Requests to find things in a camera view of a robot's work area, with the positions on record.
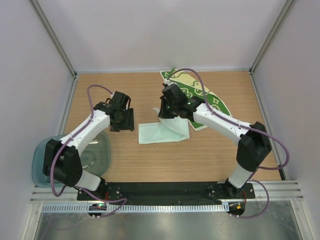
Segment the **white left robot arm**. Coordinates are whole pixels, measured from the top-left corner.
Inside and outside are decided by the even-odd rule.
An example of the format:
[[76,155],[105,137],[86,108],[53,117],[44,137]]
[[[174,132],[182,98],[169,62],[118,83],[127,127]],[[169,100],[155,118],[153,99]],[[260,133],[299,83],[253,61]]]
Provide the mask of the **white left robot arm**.
[[87,189],[95,200],[101,200],[106,194],[104,179],[83,169],[81,155],[89,143],[104,129],[113,132],[133,131],[134,109],[121,105],[98,103],[76,129],[60,138],[51,138],[45,145],[42,172],[67,187]]

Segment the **light mint green towel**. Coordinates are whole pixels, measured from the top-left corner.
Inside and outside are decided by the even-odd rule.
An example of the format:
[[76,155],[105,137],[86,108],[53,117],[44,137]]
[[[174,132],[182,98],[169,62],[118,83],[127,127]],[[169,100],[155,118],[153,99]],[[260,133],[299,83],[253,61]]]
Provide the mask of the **light mint green towel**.
[[190,138],[189,121],[181,117],[158,118],[159,122],[138,125],[140,145],[181,142]]

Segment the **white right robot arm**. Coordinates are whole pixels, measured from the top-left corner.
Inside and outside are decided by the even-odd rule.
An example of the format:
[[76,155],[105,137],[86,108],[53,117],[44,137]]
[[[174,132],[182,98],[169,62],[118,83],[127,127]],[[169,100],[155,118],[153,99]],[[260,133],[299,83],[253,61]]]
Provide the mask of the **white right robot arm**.
[[158,116],[161,119],[181,117],[192,120],[217,131],[237,146],[236,167],[225,180],[224,188],[231,198],[241,195],[244,185],[272,150],[265,126],[258,121],[250,124],[219,113],[199,97],[188,99],[180,93],[178,97],[163,95],[160,99]]

